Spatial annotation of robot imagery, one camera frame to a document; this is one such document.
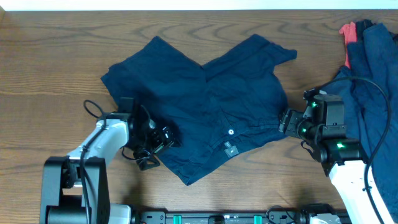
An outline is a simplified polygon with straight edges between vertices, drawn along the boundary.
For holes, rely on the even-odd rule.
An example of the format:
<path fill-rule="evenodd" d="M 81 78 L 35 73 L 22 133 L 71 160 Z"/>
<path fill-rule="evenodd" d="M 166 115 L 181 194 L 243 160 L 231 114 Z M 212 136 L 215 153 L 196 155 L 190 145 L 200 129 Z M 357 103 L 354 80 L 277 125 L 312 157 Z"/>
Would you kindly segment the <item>navy blue shorts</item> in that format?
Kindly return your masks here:
<path fill-rule="evenodd" d="M 134 98 L 180 142 L 159 159 L 191 185 L 229 159 L 278 141 L 287 96 L 274 75 L 294 60 L 285 49 L 252 35 L 226 54 L 199 65 L 160 37 L 110 66 L 102 82 L 116 103 Z"/>

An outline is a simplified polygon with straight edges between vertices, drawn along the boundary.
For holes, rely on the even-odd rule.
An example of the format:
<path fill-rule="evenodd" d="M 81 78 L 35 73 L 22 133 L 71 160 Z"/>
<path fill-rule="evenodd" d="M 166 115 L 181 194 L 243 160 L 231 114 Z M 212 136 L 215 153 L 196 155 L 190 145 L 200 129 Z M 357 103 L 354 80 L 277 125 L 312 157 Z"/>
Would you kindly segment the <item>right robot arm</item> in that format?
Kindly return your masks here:
<path fill-rule="evenodd" d="M 301 139 L 302 147 L 322 165 L 352 223 L 392 223 L 361 142 L 346 136 L 342 98 L 315 89 L 306 91 L 304 98 L 305 111 L 281 112 L 279 131 Z"/>

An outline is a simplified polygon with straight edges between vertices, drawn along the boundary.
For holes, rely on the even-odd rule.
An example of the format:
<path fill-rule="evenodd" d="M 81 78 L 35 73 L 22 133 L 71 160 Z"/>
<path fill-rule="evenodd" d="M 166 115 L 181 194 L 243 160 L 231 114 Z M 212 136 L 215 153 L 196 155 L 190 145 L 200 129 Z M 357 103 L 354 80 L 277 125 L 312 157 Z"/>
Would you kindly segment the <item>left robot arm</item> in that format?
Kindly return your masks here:
<path fill-rule="evenodd" d="M 101 112 L 93 132 L 64 157 L 44 163 L 40 223 L 140 223 L 130 205 L 112 203 L 107 166 L 118 151 L 132 150 L 140 170 L 159 165 L 157 156 L 180 142 L 159 126 L 147 108 L 122 97 L 117 111 Z"/>

